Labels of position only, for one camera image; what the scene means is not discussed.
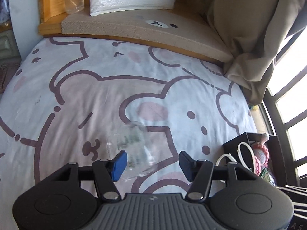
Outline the clear fake nails case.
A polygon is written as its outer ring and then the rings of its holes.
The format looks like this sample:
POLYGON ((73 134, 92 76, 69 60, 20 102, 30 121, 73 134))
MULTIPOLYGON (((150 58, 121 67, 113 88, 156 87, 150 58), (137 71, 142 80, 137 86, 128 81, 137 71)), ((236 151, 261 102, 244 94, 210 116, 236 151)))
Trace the clear fake nails case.
POLYGON ((138 122, 118 128, 107 138, 106 146, 110 158, 126 151, 127 165, 121 176, 124 181, 144 177, 157 168, 158 150, 152 144, 147 128, 138 122))

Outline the black storage box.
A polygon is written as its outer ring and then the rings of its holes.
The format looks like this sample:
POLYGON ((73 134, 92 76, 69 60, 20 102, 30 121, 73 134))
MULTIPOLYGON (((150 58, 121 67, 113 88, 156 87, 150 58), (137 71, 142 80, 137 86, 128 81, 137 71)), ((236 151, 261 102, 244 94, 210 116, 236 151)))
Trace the black storage box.
POLYGON ((260 174, 269 168, 277 185, 297 185, 292 156, 286 155, 278 136, 244 132, 223 144, 225 154, 260 174))

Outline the pink crochet doll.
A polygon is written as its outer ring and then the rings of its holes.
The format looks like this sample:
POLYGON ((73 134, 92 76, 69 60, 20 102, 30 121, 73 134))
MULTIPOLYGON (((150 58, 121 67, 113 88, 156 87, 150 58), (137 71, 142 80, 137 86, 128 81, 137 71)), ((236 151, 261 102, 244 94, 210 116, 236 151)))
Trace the pink crochet doll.
POLYGON ((268 151, 266 142, 269 140, 270 136, 267 133, 261 134, 259 141, 252 144, 251 148, 256 157, 256 175, 260 175, 262 170, 267 167, 268 161, 270 159, 270 153, 268 151))

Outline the dark window railing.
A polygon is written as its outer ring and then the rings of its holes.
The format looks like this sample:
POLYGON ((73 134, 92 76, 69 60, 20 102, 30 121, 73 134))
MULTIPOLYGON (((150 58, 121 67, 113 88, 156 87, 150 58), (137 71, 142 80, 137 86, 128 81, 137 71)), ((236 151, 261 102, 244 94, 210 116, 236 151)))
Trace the dark window railing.
POLYGON ((271 167, 281 186, 306 186, 306 27, 286 37, 274 60, 261 112, 268 131, 271 167))

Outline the cartoon bear bed sheet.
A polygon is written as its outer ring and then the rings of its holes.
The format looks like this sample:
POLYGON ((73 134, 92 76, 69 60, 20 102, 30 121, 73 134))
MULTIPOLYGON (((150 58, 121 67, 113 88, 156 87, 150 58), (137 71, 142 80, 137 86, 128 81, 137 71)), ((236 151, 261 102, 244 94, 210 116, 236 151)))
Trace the cartoon bear bed sheet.
POLYGON ((186 151, 216 161, 222 144, 256 127, 238 85, 219 67, 168 50, 99 39, 43 39, 1 99, 1 204, 11 204, 70 161, 107 158, 112 138, 136 142, 142 129, 154 158, 121 193, 184 193, 186 151))

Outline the yellow teal small toy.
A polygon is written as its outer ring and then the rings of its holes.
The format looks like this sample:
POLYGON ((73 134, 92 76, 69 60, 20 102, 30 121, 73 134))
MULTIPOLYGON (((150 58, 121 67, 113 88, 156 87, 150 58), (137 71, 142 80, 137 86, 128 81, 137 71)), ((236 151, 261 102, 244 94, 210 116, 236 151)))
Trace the yellow teal small toy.
POLYGON ((252 105, 251 103, 248 104, 248 107, 250 111, 256 111, 259 109, 258 105, 252 105))

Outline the beige bear cushion mat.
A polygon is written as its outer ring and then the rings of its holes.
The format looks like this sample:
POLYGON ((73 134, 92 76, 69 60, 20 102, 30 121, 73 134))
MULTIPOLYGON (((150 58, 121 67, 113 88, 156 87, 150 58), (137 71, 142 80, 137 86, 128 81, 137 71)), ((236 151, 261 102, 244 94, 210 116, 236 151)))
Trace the beige bear cushion mat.
POLYGON ((218 34, 199 15, 182 8, 129 10, 94 17, 84 10, 66 17, 61 31, 122 39, 220 62, 233 58, 218 34))

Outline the beige curtain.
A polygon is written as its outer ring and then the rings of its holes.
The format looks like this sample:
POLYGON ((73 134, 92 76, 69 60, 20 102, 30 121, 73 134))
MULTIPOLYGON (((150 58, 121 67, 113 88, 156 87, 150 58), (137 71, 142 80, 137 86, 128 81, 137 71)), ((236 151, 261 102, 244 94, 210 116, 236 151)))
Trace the beige curtain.
POLYGON ((282 41, 306 27, 306 0, 209 0, 207 19, 233 56, 224 75, 258 105, 282 41))

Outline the wooden headboard cabinet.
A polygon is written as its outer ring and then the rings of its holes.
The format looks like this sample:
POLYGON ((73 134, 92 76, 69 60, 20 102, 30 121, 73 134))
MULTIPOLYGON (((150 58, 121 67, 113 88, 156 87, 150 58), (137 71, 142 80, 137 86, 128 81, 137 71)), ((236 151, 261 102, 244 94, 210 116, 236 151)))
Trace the wooden headboard cabinet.
POLYGON ((62 36, 61 23, 68 17, 64 0, 39 0, 39 11, 39 34, 43 37, 62 36))

